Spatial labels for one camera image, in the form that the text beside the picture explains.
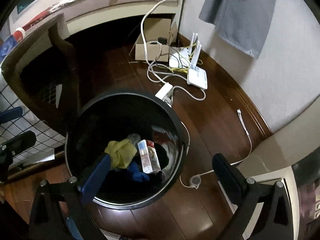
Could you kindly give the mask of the yellow cloth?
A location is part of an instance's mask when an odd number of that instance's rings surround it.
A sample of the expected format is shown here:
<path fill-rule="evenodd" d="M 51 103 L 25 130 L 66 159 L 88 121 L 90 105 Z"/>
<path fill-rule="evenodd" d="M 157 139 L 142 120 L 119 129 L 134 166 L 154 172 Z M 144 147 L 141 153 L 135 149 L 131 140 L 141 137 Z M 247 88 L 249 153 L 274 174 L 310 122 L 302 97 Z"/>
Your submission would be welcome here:
<path fill-rule="evenodd" d="M 126 169 L 134 156 L 137 153 L 137 149 L 130 139 L 124 139 L 122 141 L 110 141 L 105 148 L 111 158 L 111 168 Z"/>

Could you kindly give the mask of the blue cloth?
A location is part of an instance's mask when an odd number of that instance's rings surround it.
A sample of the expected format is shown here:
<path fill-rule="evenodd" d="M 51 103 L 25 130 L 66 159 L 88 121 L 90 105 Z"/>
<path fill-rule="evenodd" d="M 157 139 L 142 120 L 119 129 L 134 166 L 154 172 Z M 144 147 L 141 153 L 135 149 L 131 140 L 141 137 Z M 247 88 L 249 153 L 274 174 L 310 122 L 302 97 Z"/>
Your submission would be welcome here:
<path fill-rule="evenodd" d="M 138 182 L 149 181 L 149 176 L 142 172 L 139 168 L 139 165 L 134 161 L 128 166 L 127 170 L 132 173 L 132 179 Z"/>

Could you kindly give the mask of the pink and white carton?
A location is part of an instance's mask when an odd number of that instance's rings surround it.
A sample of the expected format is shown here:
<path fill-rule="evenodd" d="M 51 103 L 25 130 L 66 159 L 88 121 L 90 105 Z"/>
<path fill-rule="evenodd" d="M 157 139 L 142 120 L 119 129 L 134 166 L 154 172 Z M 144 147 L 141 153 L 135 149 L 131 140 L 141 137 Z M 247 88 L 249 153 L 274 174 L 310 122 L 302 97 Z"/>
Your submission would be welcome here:
<path fill-rule="evenodd" d="M 157 173 L 161 171 L 157 152 L 153 141 L 141 140 L 137 144 L 142 162 L 143 172 L 146 174 Z"/>

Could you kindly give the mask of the clear plastic bag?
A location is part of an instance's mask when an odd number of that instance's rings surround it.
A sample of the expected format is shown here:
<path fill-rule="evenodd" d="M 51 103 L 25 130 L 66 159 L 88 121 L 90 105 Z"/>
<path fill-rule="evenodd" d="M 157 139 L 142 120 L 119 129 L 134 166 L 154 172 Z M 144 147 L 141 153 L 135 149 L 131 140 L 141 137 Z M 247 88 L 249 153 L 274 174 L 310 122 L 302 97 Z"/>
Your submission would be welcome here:
<path fill-rule="evenodd" d="M 127 138 L 132 142 L 133 145 L 136 145 L 141 141 L 141 138 L 138 134 L 130 134 Z"/>

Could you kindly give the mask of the black trash bin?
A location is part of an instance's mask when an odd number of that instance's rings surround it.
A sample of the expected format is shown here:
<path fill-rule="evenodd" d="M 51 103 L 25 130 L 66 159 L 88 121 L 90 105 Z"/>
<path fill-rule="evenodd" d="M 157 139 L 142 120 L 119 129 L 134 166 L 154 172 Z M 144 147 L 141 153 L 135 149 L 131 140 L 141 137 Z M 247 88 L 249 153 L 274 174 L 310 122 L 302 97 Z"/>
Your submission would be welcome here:
<path fill-rule="evenodd" d="M 152 94 L 121 89 L 91 100 L 67 132 L 66 164 L 77 186 L 85 169 L 106 155 L 110 141 L 130 134 L 154 142 L 161 171 L 138 182 L 127 168 L 110 168 L 92 202 L 115 210 L 139 209 L 162 198 L 178 180 L 189 138 L 177 114 Z"/>

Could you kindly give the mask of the checkered white tablecloth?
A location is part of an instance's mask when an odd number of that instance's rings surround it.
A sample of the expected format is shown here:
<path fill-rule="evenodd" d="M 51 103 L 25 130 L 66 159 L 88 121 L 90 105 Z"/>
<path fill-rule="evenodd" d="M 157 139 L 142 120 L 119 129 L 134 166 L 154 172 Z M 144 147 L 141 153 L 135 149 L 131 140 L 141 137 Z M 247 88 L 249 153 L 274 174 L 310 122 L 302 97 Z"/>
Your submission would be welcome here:
<path fill-rule="evenodd" d="M 27 166 L 55 159 L 56 153 L 63 151 L 65 137 L 41 121 L 10 88 L 1 73 L 1 113 L 17 109 L 18 117 L 1 124 L 1 144 L 10 139 L 31 131 L 36 135 L 35 145 L 12 156 L 9 168 L 18 165 Z"/>

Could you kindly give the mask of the red paper cup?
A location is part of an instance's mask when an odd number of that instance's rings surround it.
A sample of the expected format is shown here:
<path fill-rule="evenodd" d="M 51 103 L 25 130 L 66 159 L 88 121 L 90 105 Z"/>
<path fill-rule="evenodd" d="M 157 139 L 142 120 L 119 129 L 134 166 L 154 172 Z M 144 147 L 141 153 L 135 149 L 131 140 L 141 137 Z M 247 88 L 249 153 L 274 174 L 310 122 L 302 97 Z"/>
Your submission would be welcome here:
<path fill-rule="evenodd" d="M 25 38 L 25 30 L 22 27 L 18 27 L 14 33 L 13 37 L 19 43 Z"/>

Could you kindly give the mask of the white power strip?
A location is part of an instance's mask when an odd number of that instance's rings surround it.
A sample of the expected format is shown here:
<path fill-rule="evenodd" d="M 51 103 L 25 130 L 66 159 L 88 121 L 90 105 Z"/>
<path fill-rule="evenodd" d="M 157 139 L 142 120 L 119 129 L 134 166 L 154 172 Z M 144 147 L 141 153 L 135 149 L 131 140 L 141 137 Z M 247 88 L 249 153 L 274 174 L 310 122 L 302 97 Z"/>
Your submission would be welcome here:
<path fill-rule="evenodd" d="M 172 94 L 173 94 L 173 85 L 166 82 L 161 89 L 155 94 L 155 97 L 165 102 L 170 107 L 173 104 L 172 100 Z"/>

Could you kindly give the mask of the white modem box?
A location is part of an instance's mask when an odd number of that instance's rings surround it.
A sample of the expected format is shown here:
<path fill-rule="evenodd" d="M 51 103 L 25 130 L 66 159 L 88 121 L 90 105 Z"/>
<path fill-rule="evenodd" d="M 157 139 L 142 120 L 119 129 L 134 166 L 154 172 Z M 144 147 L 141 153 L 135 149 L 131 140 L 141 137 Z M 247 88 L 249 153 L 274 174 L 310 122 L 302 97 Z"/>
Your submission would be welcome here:
<path fill-rule="evenodd" d="M 187 84 L 207 90 L 208 80 L 206 71 L 197 66 L 189 68 L 187 74 Z"/>

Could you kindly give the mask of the white router with antennas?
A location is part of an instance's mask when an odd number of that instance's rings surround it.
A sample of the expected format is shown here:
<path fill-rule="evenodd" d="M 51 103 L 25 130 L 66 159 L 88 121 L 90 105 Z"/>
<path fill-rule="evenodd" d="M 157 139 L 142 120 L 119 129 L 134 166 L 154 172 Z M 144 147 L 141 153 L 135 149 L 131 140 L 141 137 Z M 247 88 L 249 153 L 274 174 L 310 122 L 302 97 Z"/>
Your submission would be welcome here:
<path fill-rule="evenodd" d="M 196 54 L 201 51 L 201 44 L 197 33 L 193 33 L 191 42 L 186 47 L 169 48 L 169 68 L 170 69 L 188 69 L 192 63 L 201 66 L 203 62 Z"/>

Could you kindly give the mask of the bed with floral sheet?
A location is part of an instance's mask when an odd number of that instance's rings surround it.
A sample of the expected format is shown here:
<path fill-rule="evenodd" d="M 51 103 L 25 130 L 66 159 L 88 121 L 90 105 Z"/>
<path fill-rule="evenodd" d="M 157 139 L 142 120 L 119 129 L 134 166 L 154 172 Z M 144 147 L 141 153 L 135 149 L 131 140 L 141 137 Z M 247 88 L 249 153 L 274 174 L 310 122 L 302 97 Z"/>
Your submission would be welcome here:
<path fill-rule="evenodd" d="M 57 0 L 38 0 L 20 17 L 16 17 L 16 10 L 13 10 L 8 19 L 10 32 L 13 33 L 16 29 L 23 28 L 29 35 L 52 20 L 58 23 L 61 37 L 68 38 L 75 33 L 105 22 L 132 16 L 144 16 L 161 0 L 77 0 L 32 24 L 30 28 L 27 27 L 27 24 L 53 1 Z"/>

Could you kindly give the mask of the cardboard box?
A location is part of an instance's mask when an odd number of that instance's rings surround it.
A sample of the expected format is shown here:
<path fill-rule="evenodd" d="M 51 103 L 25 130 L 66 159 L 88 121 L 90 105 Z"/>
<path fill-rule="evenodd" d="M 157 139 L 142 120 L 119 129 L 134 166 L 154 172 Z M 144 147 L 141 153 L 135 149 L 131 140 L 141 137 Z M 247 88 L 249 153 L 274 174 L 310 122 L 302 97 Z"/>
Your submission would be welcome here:
<path fill-rule="evenodd" d="M 148 61 L 169 61 L 169 46 L 176 42 L 177 24 L 169 18 L 147 18 L 143 26 Z"/>

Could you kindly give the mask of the grey curtain right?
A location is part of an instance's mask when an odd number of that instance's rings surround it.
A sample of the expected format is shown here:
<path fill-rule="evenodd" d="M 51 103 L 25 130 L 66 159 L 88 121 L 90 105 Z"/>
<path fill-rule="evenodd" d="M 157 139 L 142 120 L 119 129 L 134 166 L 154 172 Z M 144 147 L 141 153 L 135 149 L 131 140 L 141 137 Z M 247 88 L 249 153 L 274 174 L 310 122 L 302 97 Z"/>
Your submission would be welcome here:
<path fill-rule="evenodd" d="M 256 59 L 265 44 L 276 0 L 205 0 L 199 19 L 218 36 Z"/>

